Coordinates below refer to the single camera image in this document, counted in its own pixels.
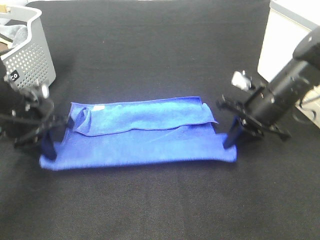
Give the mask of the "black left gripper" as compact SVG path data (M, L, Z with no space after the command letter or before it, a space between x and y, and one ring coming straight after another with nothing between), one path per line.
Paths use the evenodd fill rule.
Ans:
M54 102L40 99L34 102L23 100L17 106L0 112L0 127L5 139L15 148L37 146L41 142L41 154L55 160L57 153L50 130L65 127L73 130L75 122L66 115L54 114Z

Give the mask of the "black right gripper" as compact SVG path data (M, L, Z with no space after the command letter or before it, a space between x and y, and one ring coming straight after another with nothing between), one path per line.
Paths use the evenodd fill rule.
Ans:
M228 110L236 115L223 142L224 149L245 143L250 135L255 138L262 138L265 132L277 135L282 141L287 141L292 137L288 131L281 130L275 123L268 126L251 116L247 113L245 105L240 101L222 95L222 99L217 100L216 105L219 110Z

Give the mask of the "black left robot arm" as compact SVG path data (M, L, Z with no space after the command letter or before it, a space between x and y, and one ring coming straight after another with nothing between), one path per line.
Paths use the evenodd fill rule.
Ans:
M47 84L19 89L3 62L0 63L0 136L15 149L38 150L50 161L57 152L52 129L74 124L68 116L54 114Z

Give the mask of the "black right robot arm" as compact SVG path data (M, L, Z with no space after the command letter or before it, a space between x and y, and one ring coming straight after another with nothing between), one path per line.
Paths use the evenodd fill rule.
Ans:
M277 121L305 95L320 84L320 29L307 34L294 49L291 60L266 85L261 85L246 102L225 96L217 101L219 109L235 113L223 147L259 139L264 132L278 135L282 141L291 135L280 130Z

